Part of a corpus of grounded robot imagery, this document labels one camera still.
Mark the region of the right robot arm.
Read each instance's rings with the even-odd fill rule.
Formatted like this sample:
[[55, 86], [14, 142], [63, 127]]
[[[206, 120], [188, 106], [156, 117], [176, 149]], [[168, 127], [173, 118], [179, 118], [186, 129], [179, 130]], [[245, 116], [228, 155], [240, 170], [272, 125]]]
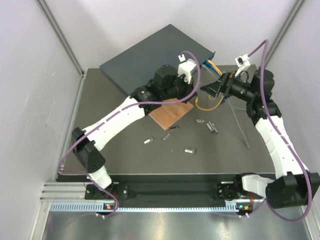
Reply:
[[200, 89], [212, 97], [222, 94], [246, 103], [246, 113], [261, 135], [271, 157], [275, 179], [255, 173], [236, 176], [233, 192], [239, 198], [254, 193], [266, 199], [273, 209], [306, 206], [320, 186], [320, 175], [309, 172], [297, 160], [298, 155], [286, 133], [282, 113], [272, 100], [274, 75], [269, 70], [257, 70], [250, 82], [234, 72], [225, 72], [216, 82]]

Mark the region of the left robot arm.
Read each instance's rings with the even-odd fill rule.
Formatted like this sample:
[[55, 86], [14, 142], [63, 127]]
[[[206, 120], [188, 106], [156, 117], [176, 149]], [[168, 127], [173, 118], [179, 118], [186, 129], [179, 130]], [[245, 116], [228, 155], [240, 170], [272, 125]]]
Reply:
[[100, 151], [130, 124], [158, 109], [163, 101], [176, 99], [187, 102], [193, 97], [192, 72], [195, 68], [196, 64], [191, 59], [178, 67], [161, 66], [146, 85], [136, 88], [115, 110], [84, 129], [73, 130], [72, 142], [76, 145], [73, 154], [97, 184], [96, 192], [102, 198], [109, 198], [114, 187]]

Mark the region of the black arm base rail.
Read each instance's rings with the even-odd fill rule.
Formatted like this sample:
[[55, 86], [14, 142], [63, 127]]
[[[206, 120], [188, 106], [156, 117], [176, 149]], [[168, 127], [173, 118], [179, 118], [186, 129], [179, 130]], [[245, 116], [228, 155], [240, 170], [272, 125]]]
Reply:
[[224, 207], [227, 201], [250, 200], [240, 193], [235, 174], [113, 174], [105, 193], [93, 184], [86, 200], [117, 198], [122, 208]]

